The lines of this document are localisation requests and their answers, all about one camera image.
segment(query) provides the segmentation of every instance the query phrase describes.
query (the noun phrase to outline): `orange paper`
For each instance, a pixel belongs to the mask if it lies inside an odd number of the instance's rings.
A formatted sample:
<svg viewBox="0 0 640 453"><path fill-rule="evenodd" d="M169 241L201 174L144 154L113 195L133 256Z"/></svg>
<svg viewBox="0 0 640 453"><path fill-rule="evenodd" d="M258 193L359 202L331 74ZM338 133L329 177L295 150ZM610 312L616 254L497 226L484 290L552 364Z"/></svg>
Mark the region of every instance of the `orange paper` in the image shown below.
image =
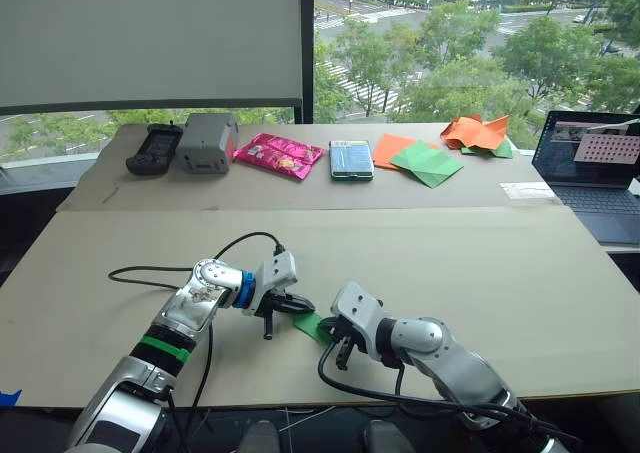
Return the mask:
<svg viewBox="0 0 640 453"><path fill-rule="evenodd" d="M416 141L418 140L415 138L405 138L404 136L382 135L382 138L380 138L380 141L376 145L376 149L373 151L373 164L389 170L401 170L402 168L391 164L391 158L405 148L413 145ZM434 145L433 143L427 143L427 145L431 148L440 149L438 145Z"/></svg>
<svg viewBox="0 0 640 453"><path fill-rule="evenodd" d="M440 138L452 150L462 146L471 148L478 146L487 150L495 150L504 141L509 126L509 116L482 123L479 117L460 117L449 123L440 134Z"/></svg>

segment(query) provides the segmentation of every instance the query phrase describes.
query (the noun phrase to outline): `laptop screen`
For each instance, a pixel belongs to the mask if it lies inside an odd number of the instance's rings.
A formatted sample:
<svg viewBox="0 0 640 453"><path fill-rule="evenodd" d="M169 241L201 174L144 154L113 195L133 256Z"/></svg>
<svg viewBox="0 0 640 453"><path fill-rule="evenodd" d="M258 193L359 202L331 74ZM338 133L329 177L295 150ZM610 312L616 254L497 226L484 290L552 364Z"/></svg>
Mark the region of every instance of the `laptop screen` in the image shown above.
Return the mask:
<svg viewBox="0 0 640 453"><path fill-rule="evenodd" d="M640 115L551 111L533 166L550 184L627 188L640 172L640 124L634 120Z"/></svg>

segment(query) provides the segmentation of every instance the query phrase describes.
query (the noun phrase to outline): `blue tape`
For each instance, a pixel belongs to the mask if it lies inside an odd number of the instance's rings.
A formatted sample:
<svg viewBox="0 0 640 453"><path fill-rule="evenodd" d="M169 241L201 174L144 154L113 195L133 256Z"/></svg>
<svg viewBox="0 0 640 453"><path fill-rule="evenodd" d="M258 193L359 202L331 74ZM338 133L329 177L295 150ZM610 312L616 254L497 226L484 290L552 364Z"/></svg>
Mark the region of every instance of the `blue tape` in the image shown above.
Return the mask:
<svg viewBox="0 0 640 453"><path fill-rule="evenodd" d="M253 273L242 270L242 289L236 301L233 302L235 308L246 308L248 306L246 303L249 300L251 283L253 283Z"/></svg>
<svg viewBox="0 0 640 453"><path fill-rule="evenodd" d="M16 406L21 393L22 390L18 390L13 395L5 395L0 391L0 406Z"/></svg>

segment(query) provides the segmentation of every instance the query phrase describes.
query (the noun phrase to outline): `gray box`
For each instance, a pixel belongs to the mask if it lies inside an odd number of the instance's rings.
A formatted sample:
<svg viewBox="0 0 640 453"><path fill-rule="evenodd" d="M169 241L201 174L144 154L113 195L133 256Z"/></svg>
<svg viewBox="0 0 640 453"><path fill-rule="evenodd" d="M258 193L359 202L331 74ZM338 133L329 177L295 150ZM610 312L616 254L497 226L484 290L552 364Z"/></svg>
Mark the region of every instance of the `gray box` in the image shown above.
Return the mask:
<svg viewBox="0 0 640 453"><path fill-rule="evenodd" d="M231 113L192 113L174 161L187 173L226 173L237 147L238 123Z"/></svg>

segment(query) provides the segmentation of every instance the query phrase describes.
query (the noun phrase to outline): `blue ring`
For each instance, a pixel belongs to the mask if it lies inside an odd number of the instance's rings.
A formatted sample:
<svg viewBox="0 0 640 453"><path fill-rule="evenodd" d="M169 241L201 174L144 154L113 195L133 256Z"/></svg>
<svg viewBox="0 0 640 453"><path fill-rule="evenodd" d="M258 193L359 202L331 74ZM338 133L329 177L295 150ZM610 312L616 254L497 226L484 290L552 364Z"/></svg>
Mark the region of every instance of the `blue ring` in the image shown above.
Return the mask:
<svg viewBox="0 0 640 453"><path fill-rule="evenodd" d="M249 299L249 289L253 283L253 273L250 271L242 270L242 289L236 301L233 302L234 308L246 308L247 300Z"/></svg>

